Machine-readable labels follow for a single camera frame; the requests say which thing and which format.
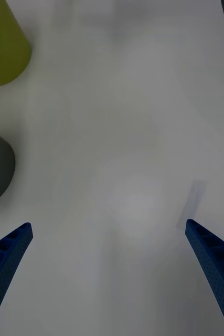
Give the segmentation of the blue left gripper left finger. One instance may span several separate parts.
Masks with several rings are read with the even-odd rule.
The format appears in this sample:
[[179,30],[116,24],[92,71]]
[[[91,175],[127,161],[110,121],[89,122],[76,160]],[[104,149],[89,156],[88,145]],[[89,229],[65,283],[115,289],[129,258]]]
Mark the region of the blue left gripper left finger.
[[0,240],[0,306],[32,239],[31,223],[24,223]]

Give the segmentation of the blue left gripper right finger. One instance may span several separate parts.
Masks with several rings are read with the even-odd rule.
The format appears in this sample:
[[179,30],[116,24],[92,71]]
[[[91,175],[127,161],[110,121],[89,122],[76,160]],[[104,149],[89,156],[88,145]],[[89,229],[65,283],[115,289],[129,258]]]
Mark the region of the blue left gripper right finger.
[[185,235],[224,317],[224,241],[192,219],[186,222]]

